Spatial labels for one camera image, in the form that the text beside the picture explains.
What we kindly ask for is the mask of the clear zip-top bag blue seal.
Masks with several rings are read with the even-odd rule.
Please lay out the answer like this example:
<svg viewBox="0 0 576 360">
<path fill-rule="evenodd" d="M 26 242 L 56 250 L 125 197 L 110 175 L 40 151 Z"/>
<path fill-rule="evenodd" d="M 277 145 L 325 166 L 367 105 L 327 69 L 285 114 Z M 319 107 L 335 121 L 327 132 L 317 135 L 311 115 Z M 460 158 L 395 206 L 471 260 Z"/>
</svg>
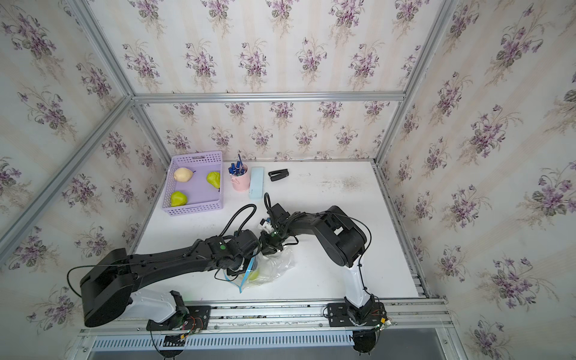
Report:
<svg viewBox="0 0 576 360">
<path fill-rule="evenodd" d="M 260 287 L 276 281 L 285 275 L 295 265 L 293 252 L 288 248 L 273 255 L 257 255 L 257 268 L 260 270 L 260 278 L 256 282 L 249 282 L 250 272 L 246 272 L 237 277 L 224 275 L 224 281 L 238 288 L 239 293 L 243 293 L 247 288 Z"/>
</svg>

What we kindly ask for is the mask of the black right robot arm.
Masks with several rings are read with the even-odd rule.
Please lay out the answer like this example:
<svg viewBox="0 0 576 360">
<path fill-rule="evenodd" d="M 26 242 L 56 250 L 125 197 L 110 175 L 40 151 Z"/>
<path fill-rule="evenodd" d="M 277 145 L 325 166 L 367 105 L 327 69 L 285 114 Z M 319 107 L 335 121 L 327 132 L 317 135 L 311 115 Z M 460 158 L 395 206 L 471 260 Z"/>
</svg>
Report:
<svg viewBox="0 0 576 360">
<path fill-rule="evenodd" d="M 263 201 L 268 217 L 260 222 L 262 253 L 282 252 L 290 245 L 297 245 L 299 236 L 315 236 L 328 258 L 343 268 L 344 304 L 351 323 L 367 324 L 369 316 L 380 310 L 362 274 L 362 257 L 371 243 L 371 234 L 366 235 L 357 221 L 336 205 L 317 213 L 295 211 L 290 214 L 280 204 L 273 205 L 268 193 L 264 194 Z"/>
</svg>

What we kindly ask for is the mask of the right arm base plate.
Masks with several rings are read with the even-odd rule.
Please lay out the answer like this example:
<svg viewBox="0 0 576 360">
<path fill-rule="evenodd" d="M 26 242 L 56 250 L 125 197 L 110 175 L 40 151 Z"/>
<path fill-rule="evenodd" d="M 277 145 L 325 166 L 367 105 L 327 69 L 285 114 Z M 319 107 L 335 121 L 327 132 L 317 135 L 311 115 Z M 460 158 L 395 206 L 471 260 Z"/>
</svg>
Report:
<svg viewBox="0 0 576 360">
<path fill-rule="evenodd" d="M 342 303 L 328 303 L 322 315 L 328 320 L 331 328 L 351 326 L 373 328 L 392 324 L 384 304 L 373 299 L 368 300 L 361 307 L 356 307 L 347 300 Z"/>
</svg>

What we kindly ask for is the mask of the yellow pear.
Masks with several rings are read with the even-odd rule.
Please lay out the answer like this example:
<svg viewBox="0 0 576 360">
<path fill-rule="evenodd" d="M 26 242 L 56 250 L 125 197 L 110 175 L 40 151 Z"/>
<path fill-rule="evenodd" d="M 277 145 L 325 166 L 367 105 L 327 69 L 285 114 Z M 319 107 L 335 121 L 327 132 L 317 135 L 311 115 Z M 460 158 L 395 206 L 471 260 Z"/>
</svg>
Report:
<svg viewBox="0 0 576 360">
<path fill-rule="evenodd" d="M 180 183 L 189 182 L 194 177 L 195 171 L 186 167 L 180 167 L 174 171 L 173 178 Z"/>
</svg>

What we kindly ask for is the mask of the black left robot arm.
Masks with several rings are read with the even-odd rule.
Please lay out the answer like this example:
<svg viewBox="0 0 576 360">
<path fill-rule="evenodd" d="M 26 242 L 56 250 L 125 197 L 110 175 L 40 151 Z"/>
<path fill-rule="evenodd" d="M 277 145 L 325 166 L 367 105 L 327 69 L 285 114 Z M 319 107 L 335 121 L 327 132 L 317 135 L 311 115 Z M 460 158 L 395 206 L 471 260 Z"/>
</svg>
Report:
<svg viewBox="0 0 576 360">
<path fill-rule="evenodd" d="M 161 253 L 128 254 L 112 250 L 88 266 L 79 282 L 84 325 L 95 328 L 131 311 L 168 328 L 179 327 L 188 315 L 179 292 L 154 294 L 145 287 L 193 272 L 223 271 L 233 281 L 245 273 L 260 248 L 259 239 L 243 225 L 231 235 L 222 231 L 191 246 Z"/>
</svg>

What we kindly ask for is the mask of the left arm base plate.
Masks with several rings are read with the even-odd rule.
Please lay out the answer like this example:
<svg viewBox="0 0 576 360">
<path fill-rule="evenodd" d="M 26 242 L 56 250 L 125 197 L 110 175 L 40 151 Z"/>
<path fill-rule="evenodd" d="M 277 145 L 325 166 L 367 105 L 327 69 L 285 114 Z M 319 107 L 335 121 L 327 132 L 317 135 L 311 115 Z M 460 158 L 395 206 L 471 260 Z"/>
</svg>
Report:
<svg viewBox="0 0 576 360">
<path fill-rule="evenodd" d="M 148 321 L 146 330 L 149 332 L 180 330 L 194 333 L 207 330 L 212 308 L 207 305 L 187 306 L 186 308 L 186 311 L 178 310 L 162 323 Z"/>
</svg>

